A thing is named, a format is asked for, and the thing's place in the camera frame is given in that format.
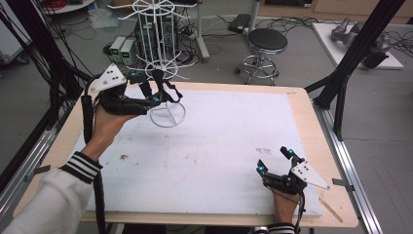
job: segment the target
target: gray floor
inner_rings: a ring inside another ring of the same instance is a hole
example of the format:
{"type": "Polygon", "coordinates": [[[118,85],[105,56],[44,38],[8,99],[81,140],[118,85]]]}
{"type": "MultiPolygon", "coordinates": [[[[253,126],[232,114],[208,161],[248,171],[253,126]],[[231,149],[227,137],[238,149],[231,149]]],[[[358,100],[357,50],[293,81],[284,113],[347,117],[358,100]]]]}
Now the gray floor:
{"type": "MultiPolygon", "coordinates": [[[[86,17],[85,12],[69,14],[62,22],[70,24],[86,17]]],[[[205,28],[217,21],[219,18],[205,19],[205,28]]],[[[122,21],[119,28],[95,32],[88,26],[88,22],[76,25],[77,36],[71,35],[67,40],[86,67],[97,73],[109,64],[102,48],[115,36],[130,34],[133,21],[122,21]]],[[[228,33],[225,28],[225,23],[217,23],[214,30],[206,34],[228,33]]],[[[413,27],[394,25],[391,30],[405,32],[413,27]]],[[[314,31],[295,28],[287,39],[287,50],[272,56],[281,72],[276,81],[278,86],[304,88],[333,71],[334,64],[314,31]]],[[[191,78],[190,82],[242,84],[246,75],[236,75],[234,68],[249,55],[244,37],[206,37],[205,41],[210,52],[209,62],[182,68],[179,74],[191,78]]],[[[413,58],[395,50],[392,53],[405,66],[403,69],[357,69],[354,72],[348,85],[343,138],[384,233],[413,233],[413,186],[409,181],[413,177],[410,166],[413,164],[413,125],[410,123],[413,58]]],[[[0,70],[0,75],[0,169],[3,171],[47,109],[48,87],[32,64],[11,64],[0,70]]],[[[251,85],[269,85],[269,81],[253,80],[251,85]]],[[[1,220],[1,229],[9,220],[10,216],[1,220]]],[[[83,223],[78,233],[93,231],[93,224],[83,223]]],[[[364,233],[364,229],[360,224],[352,229],[317,228],[316,233],[364,233]]]]}

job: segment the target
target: black and white striped sleeve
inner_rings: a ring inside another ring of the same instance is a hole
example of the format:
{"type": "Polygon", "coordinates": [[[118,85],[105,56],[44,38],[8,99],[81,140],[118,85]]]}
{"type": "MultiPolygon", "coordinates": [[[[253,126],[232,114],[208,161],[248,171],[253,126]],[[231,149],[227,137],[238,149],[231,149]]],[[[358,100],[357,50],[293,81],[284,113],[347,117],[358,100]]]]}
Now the black and white striped sleeve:
{"type": "Polygon", "coordinates": [[[294,225],[291,223],[277,223],[268,226],[269,234],[294,234],[294,225]]]}
{"type": "Polygon", "coordinates": [[[72,174],[85,183],[92,183],[102,166],[81,152],[75,152],[69,161],[61,167],[65,172],[72,174]]]}

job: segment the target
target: wooden table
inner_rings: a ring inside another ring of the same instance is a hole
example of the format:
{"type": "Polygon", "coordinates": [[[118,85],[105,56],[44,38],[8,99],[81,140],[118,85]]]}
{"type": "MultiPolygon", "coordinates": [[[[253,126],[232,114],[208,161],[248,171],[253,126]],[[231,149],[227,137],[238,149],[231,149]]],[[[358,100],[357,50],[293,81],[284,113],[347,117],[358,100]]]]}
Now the wooden table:
{"type": "MultiPolygon", "coordinates": [[[[313,167],[316,168],[318,173],[331,186],[331,189],[328,191],[323,189],[318,189],[317,191],[323,216],[304,217],[301,220],[301,225],[311,227],[357,226],[358,221],[355,210],[345,187],[333,185],[331,182],[332,178],[341,177],[327,145],[316,113],[304,89],[178,82],[174,82],[174,84],[181,91],[228,91],[286,95],[307,160],[311,162],[313,167]]],[[[81,104],[78,102],[56,138],[56,141],[46,156],[42,166],[51,165],[52,167],[59,167],[64,164],[67,155],[70,154],[78,140],[79,133],[83,130],[82,120],[81,104]]],[[[41,175],[37,175],[33,178],[15,210],[15,215],[18,214],[25,204],[27,204],[27,202],[34,196],[41,177],[41,175]]],[[[95,221],[94,213],[86,212],[83,221],[95,221]]],[[[249,214],[149,214],[107,212],[106,221],[120,223],[259,226],[272,223],[273,216],[249,214]]]]}

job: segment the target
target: hand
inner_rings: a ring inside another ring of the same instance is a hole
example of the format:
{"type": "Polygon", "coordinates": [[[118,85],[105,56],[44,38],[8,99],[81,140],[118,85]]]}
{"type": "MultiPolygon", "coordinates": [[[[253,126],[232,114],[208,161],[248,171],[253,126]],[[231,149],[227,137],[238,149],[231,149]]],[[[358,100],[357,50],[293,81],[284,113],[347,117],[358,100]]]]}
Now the hand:
{"type": "Polygon", "coordinates": [[[300,200],[300,195],[283,193],[277,189],[271,189],[271,191],[274,197],[276,222],[292,223],[292,217],[300,200]]]}
{"type": "Polygon", "coordinates": [[[81,152],[97,161],[106,148],[112,144],[124,124],[134,117],[136,115],[113,115],[98,105],[94,112],[94,133],[81,152]]]}

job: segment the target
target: stool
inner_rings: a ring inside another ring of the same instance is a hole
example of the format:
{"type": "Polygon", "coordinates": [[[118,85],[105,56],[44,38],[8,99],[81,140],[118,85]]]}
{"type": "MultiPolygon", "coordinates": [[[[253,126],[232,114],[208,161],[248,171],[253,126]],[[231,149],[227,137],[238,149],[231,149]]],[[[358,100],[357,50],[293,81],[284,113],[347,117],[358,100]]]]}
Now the stool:
{"type": "Polygon", "coordinates": [[[269,28],[257,28],[249,32],[248,44],[253,50],[253,56],[244,58],[243,62],[235,69],[236,74],[243,70],[249,74],[245,81],[248,85],[252,77],[271,79],[271,86],[275,86],[274,79],[280,75],[276,64],[266,55],[277,55],[285,51],[287,40],[285,36],[276,30],[269,28]]]}

